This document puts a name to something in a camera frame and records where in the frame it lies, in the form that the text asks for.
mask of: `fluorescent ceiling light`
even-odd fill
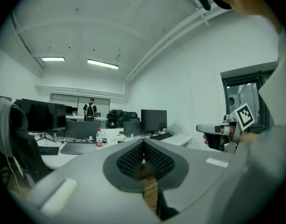
[[[112,64],[108,64],[108,63],[104,63],[104,62],[97,62],[97,61],[90,60],[90,59],[88,59],[88,63],[89,64],[93,64],[93,65],[105,66],[105,67],[112,68],[112,69],[115,69],[115,70],[117,70],[119,68],[118,65],[112,65]]]
[[[42,57],[42,60],[45,62],[64,62],[64,57]]]

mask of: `mesh grille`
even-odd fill
[[[145,143],[144,157],[151,169],[151,172],[157,180],[170,173],[175,167],[175,162],[173,159],[156,150],[147,143]]]
[[[118,169],[126,176],[139,180],[140,167],[143,161],[143,146],[139,145],[117,161]]]

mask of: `backpack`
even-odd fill
[[[94,104],[92,104],[92,105],[89,105],[89,104],[87,104],[87,108],[86,108],[86,118],[87,117],[94,117],[94,110],[93,110],[93,106],[94,106]]]

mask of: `plastic bottle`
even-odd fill
[[[98,129],[96,133],[96,146],[98,147],[102,146],[102,134],[101,134],[100,129]]]
[[[106,123],[104,120],[101,121],[100,123],[100,130],[101,130],[102,137],[104,138],[106,135]]]

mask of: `black t-shirt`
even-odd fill
[[[87,107],[88,107],[88,105],[85,104],[83,110],[86,111]],[[94,112],[97,112],[97,109],[96,109],[96,106],[95,106],[95,105],[93,105],[93,111],[94,111]]]

